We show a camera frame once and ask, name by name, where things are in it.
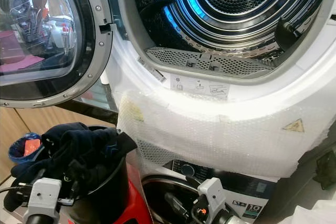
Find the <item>washing machine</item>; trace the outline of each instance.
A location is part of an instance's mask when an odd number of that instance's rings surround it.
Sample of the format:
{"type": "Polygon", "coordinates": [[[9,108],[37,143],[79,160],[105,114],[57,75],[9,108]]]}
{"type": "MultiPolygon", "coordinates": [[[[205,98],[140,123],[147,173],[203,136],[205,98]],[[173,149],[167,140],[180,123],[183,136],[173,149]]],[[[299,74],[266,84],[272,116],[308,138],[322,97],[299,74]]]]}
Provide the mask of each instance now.
{"type": "Polygon", "coordinates": [[[249,222],[336,115],[335,0],[0,0],[0,16],[1,106],[62,103],[104,71],[142,177],[184,180],[180,162],[241,181],[224,187],[249,222]]]}

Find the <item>red object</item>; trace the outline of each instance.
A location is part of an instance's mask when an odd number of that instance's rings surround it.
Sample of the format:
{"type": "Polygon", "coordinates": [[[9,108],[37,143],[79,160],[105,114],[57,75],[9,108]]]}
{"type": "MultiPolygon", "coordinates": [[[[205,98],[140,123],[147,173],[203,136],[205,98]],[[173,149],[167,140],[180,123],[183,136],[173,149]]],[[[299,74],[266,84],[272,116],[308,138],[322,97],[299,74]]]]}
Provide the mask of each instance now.
{"type": "Polygon", "coordinates": [[[130,181],[129,190],[128,205],[119,219],[114,222],[114,224],[124,224],[132,219],[135,219],[139,224],[153,224],[145,201],[130,181]]]}
{"type": "Polygon", "coordinates": [[[40,139],[29,139],[25,142],[25,154],[24,157],[33,153],[40,147],[40,139]]]}

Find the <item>black cloth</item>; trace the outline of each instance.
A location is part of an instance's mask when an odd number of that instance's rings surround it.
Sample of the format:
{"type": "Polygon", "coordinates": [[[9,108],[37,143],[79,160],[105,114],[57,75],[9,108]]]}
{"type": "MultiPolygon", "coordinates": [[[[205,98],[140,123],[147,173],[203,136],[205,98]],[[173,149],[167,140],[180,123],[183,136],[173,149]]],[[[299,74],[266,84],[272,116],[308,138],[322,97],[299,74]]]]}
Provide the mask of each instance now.
{"type": "MultiPolygon", "coordinates": [[[[19,164],[12,168],[16,177],[12,186],[31,183],[41,169],[43,177],[62,180],[60,197],[69,197],[74,181],[80,193],[98,187],[113,172],[119,160],[136,148],[135,142],[115,128],[91,131],[82,123],[57,125],[42,135],[43,144],[51,158],[19,164]]],[[[14,211],[22,203],[14,191],[4,199],[4,207],[14,211]]]]}

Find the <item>yellow warning triangle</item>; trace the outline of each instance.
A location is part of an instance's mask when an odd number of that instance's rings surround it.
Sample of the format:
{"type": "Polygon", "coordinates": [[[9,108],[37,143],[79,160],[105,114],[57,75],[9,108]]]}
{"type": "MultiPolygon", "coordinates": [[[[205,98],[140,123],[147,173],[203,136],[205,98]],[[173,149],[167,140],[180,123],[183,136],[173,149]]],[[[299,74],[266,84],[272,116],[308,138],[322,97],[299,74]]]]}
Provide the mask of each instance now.
{"type": "Polygon", "coordinates": [[[286,125],[283,127],[286,131],[296,131],[296,132],[305,132],[305,129],[303,128],[302,119],[297,119],[296,121],[286,125]]]}

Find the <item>wooden floor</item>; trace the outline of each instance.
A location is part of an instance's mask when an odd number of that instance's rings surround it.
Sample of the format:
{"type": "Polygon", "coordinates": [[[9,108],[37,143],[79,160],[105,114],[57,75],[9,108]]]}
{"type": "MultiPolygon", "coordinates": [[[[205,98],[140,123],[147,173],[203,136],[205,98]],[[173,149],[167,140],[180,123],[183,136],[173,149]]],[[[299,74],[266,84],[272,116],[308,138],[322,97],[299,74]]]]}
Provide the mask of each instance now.
{"type": "Polygon", "coordinates": [[[86,125],[113,124],[90,118],[55,106],[40,109],[12,109],[0,107],[0,184],[9,174],[14,163],[8,158],[8,148],[25,133],[45,133],[51,127],[70,122],[86,125]]]}

